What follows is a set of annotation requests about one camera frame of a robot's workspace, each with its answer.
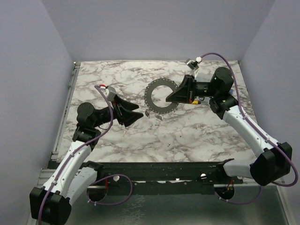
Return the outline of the perforated metal ring disc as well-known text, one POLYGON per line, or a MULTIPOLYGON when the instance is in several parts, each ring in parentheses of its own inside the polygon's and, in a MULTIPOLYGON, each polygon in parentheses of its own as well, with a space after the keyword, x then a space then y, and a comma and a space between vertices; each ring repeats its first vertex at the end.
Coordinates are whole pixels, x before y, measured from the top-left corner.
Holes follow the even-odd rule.
POLYGON ((144 92, 144 101, 147 107, 151 111, 158 114, 168 114, 176 110, 178 103, 171 103, 166 107, 158 107, 157 105, 154 104, 152 100, 152 93, 154 89, 157 88, 158 86, 167 86, 172 91, 175 91, 178 88, 178 85, 174 81, 167 78, 158 78, 152 81, 151 83, 148 84, 144 92))

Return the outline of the keys with blue tag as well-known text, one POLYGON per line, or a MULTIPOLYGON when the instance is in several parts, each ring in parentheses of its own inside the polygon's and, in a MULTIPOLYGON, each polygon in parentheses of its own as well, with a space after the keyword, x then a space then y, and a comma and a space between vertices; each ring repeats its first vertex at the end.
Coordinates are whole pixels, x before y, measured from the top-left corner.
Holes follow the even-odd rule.
POLYGON ((150 110, 148 110, 148 109, 145 111, 145 115, 146 115, 146 117, 148 117, 149 119, 151 119, 151 118, 156 118, 157 120, 160 120, 160 121, 163 120, 162 115, 160 115, 159 113, 154 113, 153 111, 150 111, 150 110))

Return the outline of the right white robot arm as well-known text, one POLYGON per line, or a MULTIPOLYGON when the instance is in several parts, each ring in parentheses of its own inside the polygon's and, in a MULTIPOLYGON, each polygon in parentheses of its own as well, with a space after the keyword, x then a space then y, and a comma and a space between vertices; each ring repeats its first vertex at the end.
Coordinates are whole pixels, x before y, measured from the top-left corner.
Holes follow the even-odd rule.
POLYGON ((198 82, 194 76, 185 75, 166 101, 190 104, 196 97, 209 97, 211 110, 238 132, 256 156, 254 162, 229 160, 216 170, 216 180, 226 183, 239 176, 266 186, 290 172, 292 147, 287 142, 279 143, 254 123, 230 94, 233 83, 232 74, 225 67, 217 68, 209 82, 198 82))

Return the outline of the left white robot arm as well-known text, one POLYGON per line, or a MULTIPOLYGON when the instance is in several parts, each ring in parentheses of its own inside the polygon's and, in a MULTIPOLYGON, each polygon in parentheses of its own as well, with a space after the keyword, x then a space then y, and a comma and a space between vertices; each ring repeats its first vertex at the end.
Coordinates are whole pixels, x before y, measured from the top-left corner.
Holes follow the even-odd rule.
POLYGON ((89 102, 78 106, 77 127, 67 154, 42 187, 35 187, 30 192, 31 217, 39 223, 64 225, 78 197, 90 184, 98 185, 103 181, 101 165, 82 165, 103 136, 96 128, 105 123, 112 125, 114 119, 128 127, 143 117, 142 113, 136 112, 138 105, 118 96, 107 103, 108 106, 101 110, 89 102))

